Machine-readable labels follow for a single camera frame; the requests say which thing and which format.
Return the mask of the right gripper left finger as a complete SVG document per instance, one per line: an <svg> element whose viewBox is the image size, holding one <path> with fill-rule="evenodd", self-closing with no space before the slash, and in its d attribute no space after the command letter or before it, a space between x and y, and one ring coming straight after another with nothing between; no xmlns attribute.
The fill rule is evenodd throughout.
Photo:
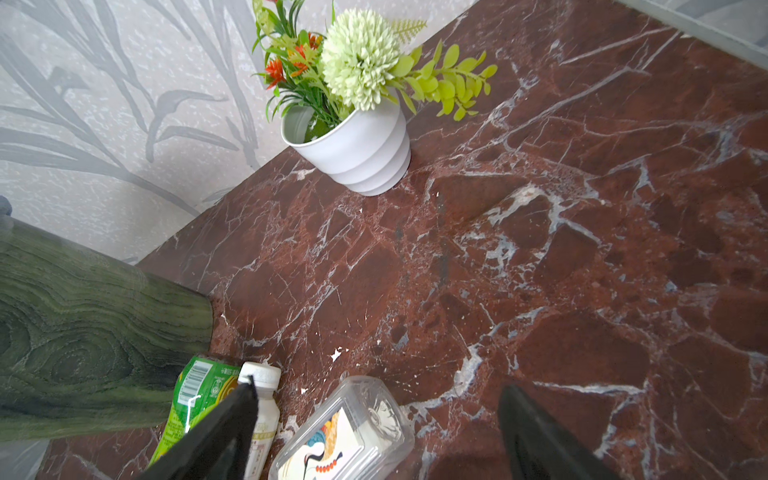
<svg viewBox="0 0 768 480"><path fill-rule="evenodd" d="M254 382L240 383L141 477L243 479L258 414Z"/></svg>

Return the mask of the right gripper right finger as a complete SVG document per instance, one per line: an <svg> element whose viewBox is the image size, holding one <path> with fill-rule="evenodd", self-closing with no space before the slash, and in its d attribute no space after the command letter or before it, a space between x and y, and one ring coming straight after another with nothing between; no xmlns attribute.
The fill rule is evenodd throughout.
<svg viewBox="0 0 768 480"><path fill-rule="evenodd" d="M502 389L498 419L515 479L616 479L608 468L521 388Z"/></svg>

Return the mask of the green label drink bottle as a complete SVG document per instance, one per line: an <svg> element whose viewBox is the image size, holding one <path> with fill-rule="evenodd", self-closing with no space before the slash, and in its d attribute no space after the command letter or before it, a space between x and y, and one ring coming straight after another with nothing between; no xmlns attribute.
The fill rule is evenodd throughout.
<svg viewBox="0 0 768 480"><path fill-rule="evenodd" d="M240 368L208 356L195 356L184 367L164 432L150 460L156 463L202 421L238 385Z"/></svg>

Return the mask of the orange label white cap bottle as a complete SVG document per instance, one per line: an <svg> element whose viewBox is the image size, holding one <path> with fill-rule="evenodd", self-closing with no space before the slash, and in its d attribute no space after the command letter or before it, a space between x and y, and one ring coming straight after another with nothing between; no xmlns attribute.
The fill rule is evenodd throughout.
<svg viewBox="0 0 768 480"><path fill-rule="evenodd" d="M261 477L277 432L280 410L274 399L274 393L278 389L280 378L280 369L265 363L245 362L239 373L239 383L253 381L259 409L244 473L244 478L247 480L258 480Z"/></svg>

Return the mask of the clear plastic box with card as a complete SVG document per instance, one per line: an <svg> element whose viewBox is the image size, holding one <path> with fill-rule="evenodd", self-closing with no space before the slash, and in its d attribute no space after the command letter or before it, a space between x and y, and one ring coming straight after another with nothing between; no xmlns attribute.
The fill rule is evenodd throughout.
<svg viewBox="0 0 768 480"><path fill-rule="evenodd" d="M340 382L274 459L270 479L385 479L415 446L413 427L385 383Z"/></svg>

